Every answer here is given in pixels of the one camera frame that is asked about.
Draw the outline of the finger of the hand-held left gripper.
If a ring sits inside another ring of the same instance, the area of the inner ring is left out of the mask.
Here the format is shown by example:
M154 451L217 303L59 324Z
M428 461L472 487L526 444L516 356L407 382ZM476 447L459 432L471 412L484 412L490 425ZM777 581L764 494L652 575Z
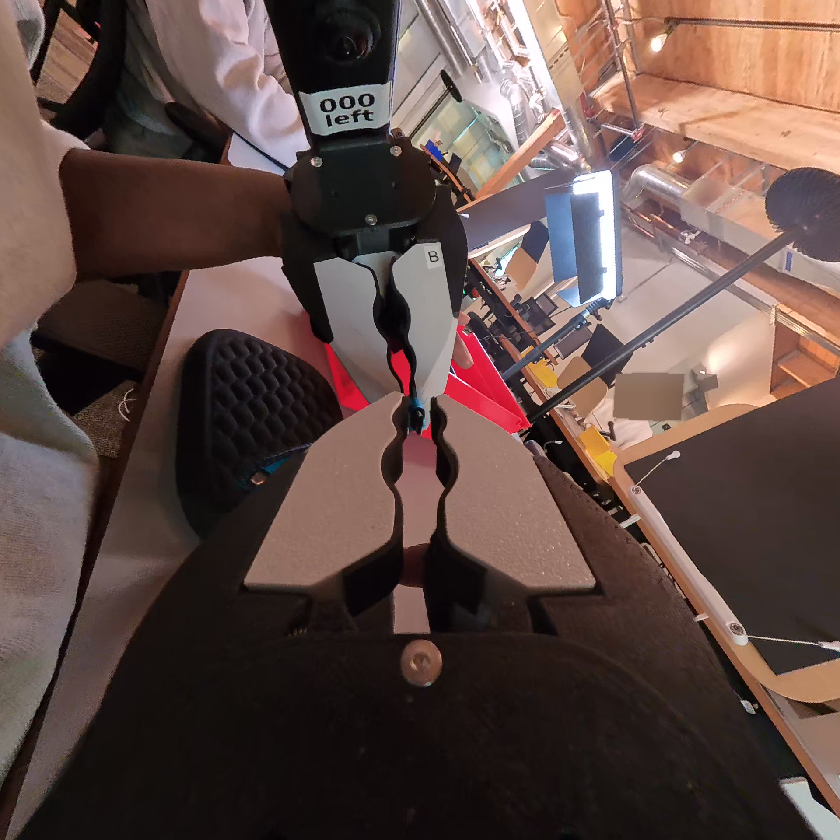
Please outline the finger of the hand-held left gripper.
M353 262L339 257L315 264L329 328L330 346L369 403L392 392L410 396L411 384L394 368L410 356L411 315L396 285L398 257Z
M408 429L421 434L431 403L445 393L458 326L440 243L419 243L390 269L387 363L408 399Z

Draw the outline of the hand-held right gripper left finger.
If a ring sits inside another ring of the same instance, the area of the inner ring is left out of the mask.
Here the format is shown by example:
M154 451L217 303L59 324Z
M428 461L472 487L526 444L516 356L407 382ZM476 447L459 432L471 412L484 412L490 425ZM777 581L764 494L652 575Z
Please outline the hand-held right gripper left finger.
M302 461L244 579L254 592L336 602L357 616L403 573L404 397L341 421Z

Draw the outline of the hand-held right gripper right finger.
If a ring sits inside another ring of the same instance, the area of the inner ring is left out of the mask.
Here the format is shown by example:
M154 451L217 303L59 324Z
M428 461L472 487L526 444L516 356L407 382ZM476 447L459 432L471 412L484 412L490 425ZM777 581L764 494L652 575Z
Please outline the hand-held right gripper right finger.
M519 437L446 395L430 408L443 491L426 594L486 621L529 621L543 597L594 593L595 575Z

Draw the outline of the person's left forearm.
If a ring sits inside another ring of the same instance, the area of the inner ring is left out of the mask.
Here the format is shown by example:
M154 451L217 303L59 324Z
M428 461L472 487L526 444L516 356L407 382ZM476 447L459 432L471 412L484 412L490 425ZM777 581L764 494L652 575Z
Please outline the person's left forearm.
M70 150L59 179L78 281L282 256L291 203L280 175Z

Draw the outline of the red plastic bin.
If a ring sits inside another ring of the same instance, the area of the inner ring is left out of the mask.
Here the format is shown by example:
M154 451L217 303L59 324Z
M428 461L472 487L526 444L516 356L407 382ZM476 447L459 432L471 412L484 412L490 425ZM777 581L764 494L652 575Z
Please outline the red plastic bin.
M458 336L464 341L472 359L472 365L465 369L453 363L448 375L444 393L457 403L482 415L506 433L519 434L530 428L517 398L501 379L501 374L480 344L477 336L458 326ZM334 390L342 408L357 412L369 405L359 387L329 345L324 349L334 383Z

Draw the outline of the black light stand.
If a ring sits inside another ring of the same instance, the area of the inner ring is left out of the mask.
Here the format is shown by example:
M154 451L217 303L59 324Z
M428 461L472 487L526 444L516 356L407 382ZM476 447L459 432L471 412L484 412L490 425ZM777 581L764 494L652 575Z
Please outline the black light stand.
M601 321L602 316L598 313L602 309L609 309L614 300L606 300L603 298L598 298L593 302L587 304L581 312L574 315L567 323L565 323L562 327L556 329L545 341L542 341L538 344L535 348L526 352L520 360L518 360L512 367L507 369L504 373L501 374L501 379L508 383L511 380L518 377L519 373L529 364L536 361L540 356L544 354L544 352L549 349L550 347L554 346L557 342L565 340L571 334L582 330L584 327L589 325L588 318L594 317L596 320Z

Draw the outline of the studio led light panel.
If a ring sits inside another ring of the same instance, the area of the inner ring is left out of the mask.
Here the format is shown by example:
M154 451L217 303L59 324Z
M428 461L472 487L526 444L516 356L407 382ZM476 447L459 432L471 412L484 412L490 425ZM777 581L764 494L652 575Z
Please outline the studio led light panel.
M577 175L544 193L553 279L573 308L623 292L621 204L610 170Z

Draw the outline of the black boom pole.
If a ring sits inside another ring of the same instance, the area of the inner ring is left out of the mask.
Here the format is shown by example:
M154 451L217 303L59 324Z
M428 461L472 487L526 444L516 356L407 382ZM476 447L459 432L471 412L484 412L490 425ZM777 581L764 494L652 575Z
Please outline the black boom pole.
M697 294L689 300L682 303L675 310L667 313L663 318L657 320L653 325L648 327L645 331L639 333L628 342L622 344L617 350L604 358L602 362L592 367L587 372L581 374L565 386L560 392L551 397L548 401L541 404L534 412L528 415L528 422L534 424L540 418L547 416L554 408L559 407L560 404L567 401L575 393L580 391L586 385L599 379L609 370L617 367L620 363L627 361L637 350L653 342L657 336L674 326L678 321L685 318L690 313L699 309L710 299L720 294L736 281L748 274L758 265L765 262L768 258L778 254L788 246L797 244L805 235L812 231L816 226L816 222L809 224L798 224L785 229L781 234L776 236L767 245L760 248L754 254L746 257L739 262L735 267L719 276L710 285L700 290Z

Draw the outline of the book stand with black sheet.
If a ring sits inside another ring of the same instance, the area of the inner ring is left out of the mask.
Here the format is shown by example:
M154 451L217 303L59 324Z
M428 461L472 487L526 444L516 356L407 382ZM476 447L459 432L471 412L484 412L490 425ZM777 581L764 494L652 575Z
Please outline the book stand with black sheet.
M621 452L615 484L722 646L787 699L838 699L839 380Z

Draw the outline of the black round ribbed dome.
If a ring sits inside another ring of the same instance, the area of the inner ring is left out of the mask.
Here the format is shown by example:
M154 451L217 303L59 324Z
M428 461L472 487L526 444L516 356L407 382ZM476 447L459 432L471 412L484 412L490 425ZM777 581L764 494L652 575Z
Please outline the black round ribbed dome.
M800 167L779 176L764 197L770 225L790 236L804 256L826 263L839 261L839 175Z

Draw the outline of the silver ventilation duct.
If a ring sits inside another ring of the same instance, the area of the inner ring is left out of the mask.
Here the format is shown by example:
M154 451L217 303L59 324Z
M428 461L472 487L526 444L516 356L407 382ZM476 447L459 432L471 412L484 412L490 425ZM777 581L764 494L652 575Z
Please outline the silver ventilation duct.
M621 191L627 209L638 209L647 201L667 205L678 211L698 206L693 182L656 164L642 164L630 174Z

